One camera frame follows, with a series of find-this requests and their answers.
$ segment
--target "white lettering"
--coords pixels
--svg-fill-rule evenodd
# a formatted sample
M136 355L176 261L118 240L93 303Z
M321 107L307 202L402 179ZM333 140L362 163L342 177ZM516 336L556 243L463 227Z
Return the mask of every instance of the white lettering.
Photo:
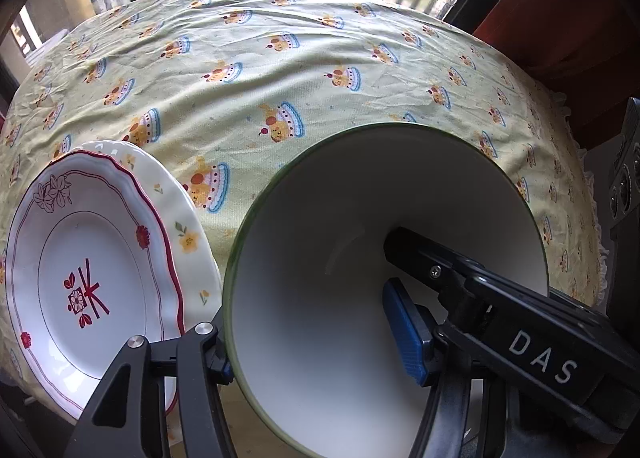
M575 361L567 361L562 365L562 371L564 372L564 377L559 377L558 375L556 375L556 381L559 384L564 384L565 382L568 382L569 379L571 378L571 372L569 371L569 366L571 366L574 370L578 367L578 364Z
M522 348L520 348L519 350L516 350L516 345L518 344L518 339L520 339L520 337L524 337L524 339L526 339L526 342L524 343L524 346ZM511 346L509 346L509 351L511 353L515 353L516 355L522 355L525 352L525 350L529 347L530 342L531 342L531 337L529 337L529 334L520 330L518 332L518 335L516 335L516 339L514 339L513 342L511 343Z
M551 356L551 346L543 351L538 357L531 361L531 364L542 364L542 372L546 372L546 365L549 364L549 357Z

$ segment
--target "screw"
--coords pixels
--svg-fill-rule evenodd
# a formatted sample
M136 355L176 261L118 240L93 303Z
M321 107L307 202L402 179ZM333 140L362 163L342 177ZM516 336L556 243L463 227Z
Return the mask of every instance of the screw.
M139 348L143 342L145 342L145 338L142 337L142 335L134 335L127 341L127 346L129 346L129 348Z
M197 334L206 335L208 333L211 333L212 330L213 330L213 325L211 323L207 323L206 321L204 323L196 324Z

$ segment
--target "white bowl with green rim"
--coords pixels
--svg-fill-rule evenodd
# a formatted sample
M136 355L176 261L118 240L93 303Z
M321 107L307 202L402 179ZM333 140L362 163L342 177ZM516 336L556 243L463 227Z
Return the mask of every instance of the white bowl with green rim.
M429 388L402 367L382 286L399 276L437 321L446 310L434 291L385 260L383 241L398 225L548 293L529 207L472 145L423 125L378 123L304 151L242 222L223 309L244 396L277 436L308 456L410 452Z

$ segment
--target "blue gripper pad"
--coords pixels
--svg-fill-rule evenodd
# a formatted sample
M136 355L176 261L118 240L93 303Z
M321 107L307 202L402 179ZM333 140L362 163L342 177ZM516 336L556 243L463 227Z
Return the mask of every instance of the blue gripper pad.
M385 310L394 339L396 339L405 371L415 379L419 386L423 385L427 380L428 372L422 360L422 342L409 319L409 314L407 314L398 292L390 281L387 281L382 288L382 307Z

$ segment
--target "tablecloth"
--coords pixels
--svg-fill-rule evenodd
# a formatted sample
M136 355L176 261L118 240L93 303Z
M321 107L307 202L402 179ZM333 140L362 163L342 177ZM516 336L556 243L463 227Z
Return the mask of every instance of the tablecloth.
M540 229L551 286L593 305L602 248L565 115L489 45L382 1L138 0L78 26L20 86L0 145L0 247L50 160L124 139L184 184L224 273L280 167L345 128L410 121L457 135L509 175ZM212 193L203 175L214 166L225 185ZM22 358L0 291L0 362L60 412Z

